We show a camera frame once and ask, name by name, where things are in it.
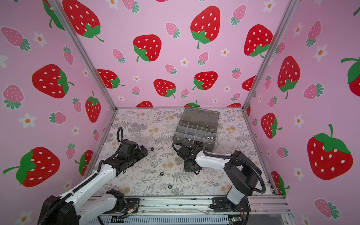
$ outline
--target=white flower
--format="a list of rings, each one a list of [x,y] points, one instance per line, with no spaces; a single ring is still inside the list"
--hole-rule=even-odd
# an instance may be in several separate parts
[[[115,9],[117,8],[117,3],[119,2],[119,0],[106,0],[109,3],[109,8],[112,9],[113,7]]]
[[[304,25],[301,25],[300,22],[299,22],[299,24],[297,25],[297,27],[294,28],[294,37],[300,35],[300,30],[302,29],[303,26],[304,26]]]
[[[301,223],[303,225],[311,225],[309,222],[309,217],[301,215]]]
[[[294,116],[294,126],[298,126],[299,128],[301,128],[301,124],[304,123],[304,120],[301,119],[301,115],[299,115],[298,117]]]
[[[67,192],[69,189],[71,189],[71,182],[72,182],[72,180],[71,181],[68,181],[68,180],[66,180],[66,182],[65,182],[65,184],[64,184],[64,186],[63,186],[63,189]]]
[[[141,81],[141,79],[139,78],[139,76],[132,76],[132,80],[136,81],[136,83],[138,83],[139,81]]]
[[[44,35],[38,34],[36,31],[34,31],[35,37],[33,38],[34,41],[39,42],[40,46],[43,47],[44,45],[47,45],[47,41],[44,39]]]
[[[7,60],[8,58],[4,55],[0,55],[0,66],[6,68],[6,64],[5,64],[5,61]]]
[[[79,134],[79,130],[80,130],[80,127],[77,127],[76,125],[74,125],[74,129],[71,129],[74,136]]]
[[[31,214],[32,214],[32,210],[29,212],[22,212],[20,219],[18,219],[15,224],[19,224],[19,225],[24,225],[27,222],[31,221]]]
[[[301,181],[301,178],[305,177],[305,175],[301,172],[301,168],[294,167],[294,170],[295,170],[294,176],[297,176],[297,178],[299,178],[299,181]]]
[[[328,54],[328,52],[325,51],[327,46],[328,46],[328,44],[325,44],[323,47],[318,46],[317,49],[316,49],[316,53],[313,56],[313,58],[317,58],[318,62],[320,62],[321,58]]]
[[[188,66],[189,61],[187,61],[185,58],[180,60],[181,66]]]
[[[265,8],[264,8],[263,12],[268,11],[270,13],[272,8],[274,6],[276,6],[276,3],[274,2],[274,0],[266,1],[266,2],[264,2],[264,4],[265,4]]]
[[[225,91],[226,91],[226,92],[229,92],[229,91],[230,91],[230,89],[231,89],[231,87],[226,86],[226,87],[224,87],[224,92],[225,92]]]
[[[89,72],[87,71],[87,69],[85,68],[85,70],[82,71],[84,73],[84,77],[89,78]]]
[[[266,151],[266,155],[270,158],[270,156],[271,156],[270,150]]]
[[[28,113],[25,113],[25,118],[20,118],[19,121],[24,123],[23,127],[27,128],[28,126],[35,127],[35,121],[36,117],[30,117]]]
[[[225,47],[223,50],[220,50],[221,55],[220,56],[228,56],[228,53],[230,52],[227,47]]]

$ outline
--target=pink strawberry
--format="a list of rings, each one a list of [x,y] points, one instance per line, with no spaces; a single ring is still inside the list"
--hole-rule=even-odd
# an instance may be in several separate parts
[[[282,159],[287,158],[289,155],[288,150],[285,147],[279,147],[277,150],[278,156]]]
[[[281,42],[275,49],[275,54],[280,55],[285,49],[285,43]]]
[[[266,89],[266,90],[269,89],[270,84],[271,84],[271,76],[268,75],[268,76],[266,77],[266,81],[265,81],[265,89]]]
[[[166,23],[165,24],[167,34],[172,36],[173,38],[180,37],[180,30],[177,29],[176,25],[173,23]]]
[[[95,141],[98,141],[99,140],[99,133],[98,133],[98,131],[95,129],[95,130],[93,130],[93,136],[94,136],[94,140]]]
[[[138,13],[140,11],[140,6],[138,5],[137,1],[134,0],[122,0],[124,6],[127,10],[131,10],[132,13]]]
[[[234,10],[233,17],[231,17],[231,23],[233,24],[233,26],[236,26],[238,23],[240,23],[240,20],[244,18],[245,11],[246,5],[244,4]]]
[[[133,93],[133,95],[139,95],[140,88],[138,86],[133,87],[132,88],[132,93]]]
[[[65,46],[63,50],[64,50],[64,58],[65,58],[65,60],[68,62],[69,65],[72,65],[72,63],[74,61],[74,57],[71,54],[70,48]]]
[[[274,107],[278,103],[278,98],[276,96],[271,97],[268,103],[269,107]]]
[[[68,158],[68,160],[71,160],[74,155],[75,155],[75,144],[71,142],[67,147],[66,157]]]
[[[10,27],[1,27],[1,33],[3,36],[10,42],[10,44],[14,45],[15,47],[19,47],[23,51],[29,51],[30,43],[26,38],[23,39],[21,33],[15,29]]]
[[[171,73],[172,75],[177,74],[177,70],[173,65],[166,64],[165,65],[166,72]]]
[[[321,32],[321,21],[318,20],[314,23],[312,28],[309,30],[307,34],[306,46],[310,48],[315,42],[316,38],[320,35]]]
[[[62,124],[66,121],[66,116],[62,112],[57,112],[56,114],[53,112],[50,114],[49,119],[51,123]]]
[[[74,104],[74,109],[79,113],[81,112],[81,102],[79,102],[79,99],[74,97],[72,99],[72,103]]]
[[[117,49],[113,49],[113,56],[114,56],[114,58],[117,59],[118,62],[120,62],[120,63],[125,62],[124,55],[121,53],[121,51],[119,51]]]
[[[199,55],[198,64],[202,66],[205,64],[206,61],[208,61],[208,59],[209,59],[209,53],[203,52],[201,53],[201,55]]]
[[[311,84],[305,91],[304,91],[304,98],[313,100],[315,97],[320,97],[324,93],[324,87],[322,84]]]
[[[232,74],[232,77],[237,80],[239,79],[241,76],[241,72],[240,72],[240,69],[239,68],[235,68],[233,69],[233,74]]]
[[[336,209],[331,202],[327,202],[322,198],[319,198],[314,201],[315,207],[327,218],[333,217],[334,219],[340,218],[340,212]]]
[[[7,86],[7,88],[3,91],[3,96],[5,98],[3,103],[6,108],[14,110],[22,107],[21,102],[24,100],[24,95],[17,85],[10,84]]]
[[[255,118],[255,119],[252,120],[252,125],[253,125],[253,126],[256,126],[256,125],[257,125],[257,118]]]
[[[236,101],[239,97],[240,97],[241,93],[236,93],[233,95],[233,97],[231,98],[231,101]]]
[[[186,98],[189,95],[189,90],[188,89],[184,89],[181,92],[181,97],[182,98]]]

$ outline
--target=red strawberry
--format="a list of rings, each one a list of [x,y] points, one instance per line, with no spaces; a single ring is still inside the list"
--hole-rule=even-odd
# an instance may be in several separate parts
[[[266,90],[269,89],[270,84],[271,84],[271,76],[268,75],[268,76],[266,77],[266,81],[265,81],[265,89],[266,89]]]
[[[87,150],[87,151],[81,156],[80,162],[77,162],[77,161],[75,160],[75,163],[80,164],[80,165],[79,165],[79,172],[80,172],[80,174],[81,174],[82,176],[84,176],[85,171],[86,171],[86,169],[87,169],[87,166],[89,165],[90,160],[91,160],[92,157],[93,157],[93,151]]]
[[[310,48],[315,42],[316,38],[320,35],[321,32],[321,21],[318,20],[314,23],[312,28],[309,30],[307,34],[306,46]]]
[[[98,131],[95,129],[95,130],[93,130],[93,136],[94,136],[94,140],[95,141],[98,141],[99,140],[99,133],[98,133]]]
[[[37,147],[21,158],[20,166],[6,169],[3,173],[19,168],[16,172],[16,179],[25,187],[33,187],[54,175],[59,166],[59,158],[51,151],[43,147]]]
[[[241,104],[235,102],[235,103],[233,103],[233,104],[231,104],[231,105],[228,105],[227,107],[241,107]]]
[[[241,72],[239,68],[233,69],[233,74],[231,75],[235,80],[239,79],[241,76]]]
[[[119,51],[117,49],[113,49],[113,56],[114,56],[114,58],[117,59],[117,61],[119,63],[124,63],[125,62],[124,55],[121,53],[121,51]]]
[[[131,10],[132,13],[138,13],[140,11],[140,6],[138,5],[137,1],[134,0],[122,0],[125,8],[127,10]]]
[[[209,6],[197,15],[190,25],[193,38],[203,44],[213,41],[220,30],[220,10],[216,6]]]
[[[138,86],[135,86],[132,88],[132,94],[137,96],[140,93],[140,88]]]
[[[157,79],[154,80],[154,87],[156,92],[163,97],[170,97],[174,96],[174,93],[176,92],[176,86],[173,82]]]
[[[246,81],[243,82],[243,89],[250,91],[250,88],[252,86],[252,83],[254,83],[255,80],[255,76],[250,77],[249,79],[247,79]]]
[[[72,99],[72,103],[74,104],[74,109],[79,113],[81,112],[81,102],[79,102],[79,99],[74,97]]]
[[[325,88],[323,87],[322,84],[311,84],[309,87],[307,87],[307,89],[304,91],[304,98],[306,99],[310,99],[313,100],[315,99],[315,97],[320,97],[320,95],[322,95],[324,92]]]
[[[71,142],[67,147],[66,157],[68,158],[68,160],[71,160],[74,155],[75,155],[75,144]]]
[[[65,73],[54,64],[49,64],[39,69],[32,75],[32,84],[36,89],[53,98],[63,98],[68,90],[69,84]]]
[[[287,91],[285,99],[288,98],[289,90],[293,89],[300,78],[300,67],[292,56],[284,59],[279,76],[278,87],[282,92]]]
[[[136,107],[152,107],[152,103],[149,101],[140,102]]]
[[[199,55],[198,64],[202,66],[208,61],[208,59],[209,59],[209,53],[203,52],[201,53],[201,55]]]
[[[276,135],[276,130],[282,130],[278,128],[278,120],[273,113],[268,113],[261,118],[261,127],[264,130],[268,138],[273,138]]]
[[[285,43],[281,42],[275,49],[275,54],[280,55],[285,49]]]
[[[245,16],[245,12],[246,5],[244,4],[234,10],[233,17],[231,17],[231,23],[233,26],[236,26],[238,23],[240,23],[240,20],[242,20]]]
[[[101,79],[103,80],[105,87],[113,89],[120,86],[125,86],[123,84],[120,84],[120,79],[116,75],[116,73],[107,70],[107,69],[97,69]]]
[[[166,23],[165,28],[166,28],[166,32],[167,32],[168,35],[172,36],[173,38],[180,37],[180,30],[177,29],[175,24]]]
[[[63,0],[64,11],[69,18],[76,33],[81,36],[93,38],[100,34],[100,21],[93,11],[77,0]]]
[[[198,101],[197,101],[197,100],[196,100],[195,103],[188,103],[188,104],[184,105],[184,107],[186,107],[186,106],[190,106],[190,107],[200,107],[200,105],[198,105]]]
[[[6,108],[14,110],[22,107],[21,102],[24,100],[24,95],[17,85],[10,84],[7,86],[3,91],[3,97]]]
[[[166,72],[171,73],[172,75],[177,74],[177,70],[173,65],[166,64],[165,65]]]
[[[65,60],[68,62],[69,65],[72,65],[72,63],[74,62],[74,57],[71,54],[70,48],[65,46],[63,50]]]
[[[215,81],[217,80],[217,73],[214,71],[209,72],[201,72],[195,75],[194,77],[194,84],[195,87],[193,90],[197,87],[199,90],[207,90],[211,88]]]
[[[360,58],[345,58],[341,60],[341,63],[346,61],[356,61],[347,72],[347,83],[349,84],[351,92],[360,96]]]
[[[95,123],[96,120],[98,120],[101,111],[101,105],[99,100],[95,98],[93,91],[92,93],[93,96],[90,96],[85,102],[85,109],[90,122]]]
[[[327,202],[324,199],[319,198],[314,201],[314,205],[327,218],[333,217],[336,220],[340,218],[340,212],[331,202]]]
[[[265,52],[269,48],[269,44],[273,39],[273,34],[263,25],[257,24],[253,26],[246,37],[244,45],[244,53],[248,56],[257,56]]]
[[[333,126],[329,124],[330,137],[318,134],[307,143],[307,154],[314,174],[323,180],[331,180],[346,173],[352,166],[352,156],[344,142],[333,138]]]
[[[254,127],[257,125],[257,118],[254,118],[254,119],[252,120],[252,125],[253,125]]]
[[[154,34],[141,35],[134,39],[134,51],[138,54],[136,61],[141,57],[144,61],[155,61],[160,54],[161,40]]]
[[[279,147],[276,152],[277,152],[278,156],[282,159],[287,158],[289,155],[289,152],[285,147]]]
[[[237,99],[240,98],[240,95],[241,95],[241,93],[234,94],[233,97],[231,98],[231,101],[236,101]]]
[[[269,107],[274,107],[278,103],[278,98],[276,96],[271,97],[268,103]]]
[[[281,178],[281,176],[278,174],[278,172],[276,172],[276,171],[271,172],[271,176],[275,182],[276,189],[278,189],[279,195],[284,195],[284,197],[286,198],[285,189],[289,189],[290,186],[287,186],[285,188],[284,181]]]
[[[23,51],[29,51],[30,43],[26,38],[23,39],[21,33],[15,29],[10,27],[1,27],[1,33],[3,36],[10,42],[10,44],[14,45],[15,47],[19,47]]]

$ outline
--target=floral tablecloth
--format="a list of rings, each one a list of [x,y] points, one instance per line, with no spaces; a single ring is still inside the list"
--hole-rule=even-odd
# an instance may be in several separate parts
[[[272,194],[241,110],[211,110],[220,112],[213,152],[243,152],[263,172],[265,194]],[[102,196],[110,189],[119,190],[125,195],[225,195],[232,186],[225,173],[212,168],[203,168],[199,175],[185,172],[183,160],[173,150],[172,137],[183,112],[184,108],[118,109],[97,164],[117,150],[119,143],[116,132],[119,126],[123,127],[125,139],[135,141],[139,146],[144,145],[149,155],[128,168],[125,174],[107,182],[94,196]]]

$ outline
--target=strawberry wallpaper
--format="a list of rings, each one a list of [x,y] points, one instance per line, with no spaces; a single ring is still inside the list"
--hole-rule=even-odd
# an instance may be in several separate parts
[[[8,0],[0,21],[0,224],[32,225],[82,180],[112,111],[47,1]]]
[[[297,224],[358,224],[358,1],[301,1],[247,108]]]
[[[118,107],[240,106],[288,0],[63,0]]]

